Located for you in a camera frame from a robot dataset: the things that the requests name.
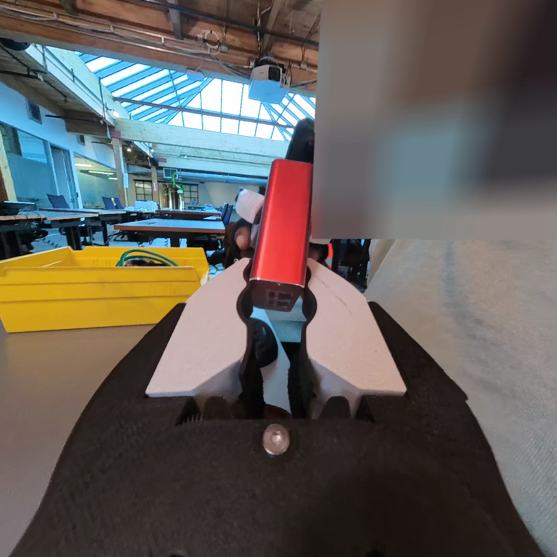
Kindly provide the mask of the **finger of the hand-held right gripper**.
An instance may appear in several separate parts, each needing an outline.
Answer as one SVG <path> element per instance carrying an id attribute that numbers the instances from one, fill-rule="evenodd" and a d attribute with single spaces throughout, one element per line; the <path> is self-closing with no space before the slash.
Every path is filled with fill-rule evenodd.
<path id="1" fill-rule="evenodd" d="M 265 196 L 247 188 L 240 188 L 235 201 L 239 227 L 249 227 L 251 235 L 259 232 Z"/>

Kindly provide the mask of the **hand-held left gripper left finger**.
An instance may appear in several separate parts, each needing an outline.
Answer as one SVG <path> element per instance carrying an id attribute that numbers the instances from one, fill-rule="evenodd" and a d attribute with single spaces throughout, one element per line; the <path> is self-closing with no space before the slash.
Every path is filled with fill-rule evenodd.
<path id="1" fill-rule="evenodd" d="M 147 397 L 190 396 L 202 406 L 211 397 L 229 404 L 238 400 L 247 324 L 237 303 L 247 287 L 250 263 L 240 259 L 187 300 L 146 388 Z"/>

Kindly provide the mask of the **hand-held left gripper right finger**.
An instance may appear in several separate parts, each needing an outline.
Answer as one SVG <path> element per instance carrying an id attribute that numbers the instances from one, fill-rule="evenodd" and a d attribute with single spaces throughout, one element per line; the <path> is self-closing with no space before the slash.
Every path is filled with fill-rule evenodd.
<path id="1" fill-rule="evenodd" d="M 314 260 L 308 268 L 317 308 L 306 323 L 305 345 L 318 403 L 342 396 L 358 407 L 365 395 L 403 396 L 407 387 L 365 296 Z"/>

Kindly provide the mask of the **red power bank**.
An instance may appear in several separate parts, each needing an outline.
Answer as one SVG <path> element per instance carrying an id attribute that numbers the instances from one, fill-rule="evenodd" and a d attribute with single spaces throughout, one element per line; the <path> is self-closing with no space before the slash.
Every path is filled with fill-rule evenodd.
<path id="1" fill-rule="evenodd" d="M 311 163 L 272 163 L 249 272 L 253 305 L 290 312 L 306 285 L 312 200 Z"/>

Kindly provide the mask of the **yellow plastic bin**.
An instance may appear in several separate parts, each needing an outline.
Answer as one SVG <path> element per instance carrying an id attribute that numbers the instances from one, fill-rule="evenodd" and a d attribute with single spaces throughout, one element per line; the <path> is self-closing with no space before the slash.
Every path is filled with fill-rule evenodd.
<path id="1" fill-rule="evenodd" d="M 202 248 L 147 248 L 146 265 L 121 265 L 128 247 L 70 247 L 1 261 L 7 332 L 157 324 L 209 279 Z"/>

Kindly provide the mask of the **person's right forearm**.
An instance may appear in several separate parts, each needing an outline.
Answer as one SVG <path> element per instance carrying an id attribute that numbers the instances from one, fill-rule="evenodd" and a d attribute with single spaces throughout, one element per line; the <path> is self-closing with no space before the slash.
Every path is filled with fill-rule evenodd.
<path id="1" fill-rule="evenodd" d="M 556 240 L 372 240 L 365 296 L 469 398 L 513 503 L 556 556 Z"/>

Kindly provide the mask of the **person's right hand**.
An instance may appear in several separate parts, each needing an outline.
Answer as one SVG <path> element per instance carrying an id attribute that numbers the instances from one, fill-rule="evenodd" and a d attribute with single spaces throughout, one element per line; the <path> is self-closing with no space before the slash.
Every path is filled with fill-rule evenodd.
<path id="1" fill-rule="evenodd" d="M 225 268 L 229 268 L 240 259 L 253 258 L 259 229 L 260 224 L 252 224 L 245 219 L 229 222 L 224 239 Z"/>

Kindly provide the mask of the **black mesh chair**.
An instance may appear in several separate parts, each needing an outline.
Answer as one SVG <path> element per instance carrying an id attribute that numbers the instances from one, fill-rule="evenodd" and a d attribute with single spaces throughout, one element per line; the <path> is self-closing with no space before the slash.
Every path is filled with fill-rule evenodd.
<path id="1" fill-rule="evenodd" d="M 278 343 L 271 326 L 254 317 L 249 319 L 253 328 L 253 349 L 260 369 L 272 365 L 278 358 Z"/>

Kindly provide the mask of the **white ceiling projector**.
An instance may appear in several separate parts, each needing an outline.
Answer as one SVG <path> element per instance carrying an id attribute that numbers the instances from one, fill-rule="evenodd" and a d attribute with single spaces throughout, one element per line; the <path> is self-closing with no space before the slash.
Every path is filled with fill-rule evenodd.
<path id="1" fill-rule="evenodd" d="M 287 94 L 290 82 L 287 66 L 267 53 L 254 61 L 248 97 L 254 101 L 278 104 Z"/>

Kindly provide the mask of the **wooden top office desk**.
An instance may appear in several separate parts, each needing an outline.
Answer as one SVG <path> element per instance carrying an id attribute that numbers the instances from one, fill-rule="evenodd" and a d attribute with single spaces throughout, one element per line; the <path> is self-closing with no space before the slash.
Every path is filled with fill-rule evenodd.
<path id="1" fill-rule="evenodd" d="M 157 218 L 180 219 L 180 220 L 222 220 L 221 211 L 203 211 L 200 209 L 175 210 L 158 209 L 155 212 Z"/>
<path id="2" fill-rule="evenodd" d="M 180 247 L 186 240 L 187 247 L 205 251 L 219 249 L 219 240 L 225 236 L 220 220 L 147 219 L 113 226 L 114 231 L 125 233 L 129 241 L 147 243 L 155 239 L 169 240 L 170 247 Z"/>
<path id="3" fill-rule="evenodd" d="M 66 231 L 66 242 L 73 250 L 82 250 L 80 227 L 100 216 L 99 211 L 26 211 L 1 216 L 1 260 L 30 254 L 32 242 L 54 229 Z"/>
<path id="4" fill-rule="evenodd" d="M 43 216 L 43 228 L 62 229 L 65 231 L 67 244 L 72 249 L 82 248 L 82 238 L 89 238 L 85 242 L 87 246 L 95 245 L 94 233 L 100 231 L 102 234 L 102 245 L 107 246 L 108 225 L 122 221 L 127 216 L 126 211 L 108 211 L 105 209 L 38 209 L 38 213 Z"/>

